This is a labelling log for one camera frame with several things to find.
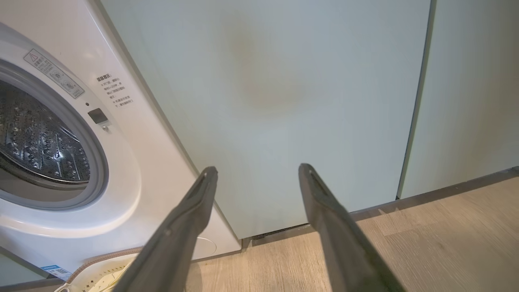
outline cabinet door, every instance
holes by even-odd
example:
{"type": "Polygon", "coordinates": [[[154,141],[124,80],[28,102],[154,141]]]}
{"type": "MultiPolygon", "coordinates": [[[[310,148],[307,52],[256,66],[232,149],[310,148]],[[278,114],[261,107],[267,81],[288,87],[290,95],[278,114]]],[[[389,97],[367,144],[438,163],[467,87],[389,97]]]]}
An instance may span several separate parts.
{"type": "Polygon", "coordinates": [[[438,0],[401,198],[519,165],[518,14],[438,0]]]}
{"type": "Polygon", "coordinates": [[[349,211],[395,199],[429,0],[102,3],[239,238],[307,222],[302,162],[349,211]]]}

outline washing machine door opening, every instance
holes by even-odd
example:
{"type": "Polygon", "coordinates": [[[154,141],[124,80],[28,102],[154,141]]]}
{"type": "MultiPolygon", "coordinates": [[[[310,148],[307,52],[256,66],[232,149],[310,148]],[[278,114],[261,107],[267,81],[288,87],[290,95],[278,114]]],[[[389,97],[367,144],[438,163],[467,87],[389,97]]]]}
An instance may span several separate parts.
{"type": "Polygon", "coordinates": [[[93,202],[107,162],[77,111],[45,82],[0,60],[0,198],[64,210],[93,202]]]}

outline wooden floor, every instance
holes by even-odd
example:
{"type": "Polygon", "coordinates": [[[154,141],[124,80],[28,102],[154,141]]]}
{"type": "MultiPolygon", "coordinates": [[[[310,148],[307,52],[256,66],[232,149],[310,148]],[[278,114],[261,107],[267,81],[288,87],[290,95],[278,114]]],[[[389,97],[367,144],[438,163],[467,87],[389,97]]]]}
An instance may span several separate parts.
{"type": "MultiPolygon", "coordinates": [[[[519,291],[519,178],[357,222],[408,291],[519,291]]],[[[316,232],[191,265],[186,291],[331,291],[316,232]]]]}

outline washing machine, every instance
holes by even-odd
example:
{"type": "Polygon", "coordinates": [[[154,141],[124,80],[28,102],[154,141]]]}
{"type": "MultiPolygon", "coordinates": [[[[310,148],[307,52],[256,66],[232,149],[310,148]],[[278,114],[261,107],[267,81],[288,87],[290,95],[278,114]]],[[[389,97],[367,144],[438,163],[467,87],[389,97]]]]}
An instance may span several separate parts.
{"type": "MultiPolygon", "coordinates": [[[[66,279],[135,248],[196,173],[98,6],[0,2],[0,245],[66,279]]],[[[239,250],[216,206],[193,258],[239,250]]]]}

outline gray sticker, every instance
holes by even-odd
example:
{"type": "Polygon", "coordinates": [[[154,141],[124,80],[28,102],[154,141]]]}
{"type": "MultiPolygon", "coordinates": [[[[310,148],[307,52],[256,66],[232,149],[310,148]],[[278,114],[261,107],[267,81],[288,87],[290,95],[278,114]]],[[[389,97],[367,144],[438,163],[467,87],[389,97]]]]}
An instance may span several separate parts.
{"type": "Polygon", "coordinates": [[[78,98],[85,91],[75,83],[72,78],[67,74],[63,73],[58,66],[54,65],[49,59],[45,58],[42,54],[38,53],[35,49],[32,49],[23,59],[29,62],[32,66],[35,66],[43,74],[47,75],[56,84],[65,89],[73,98],[78,98]]]}

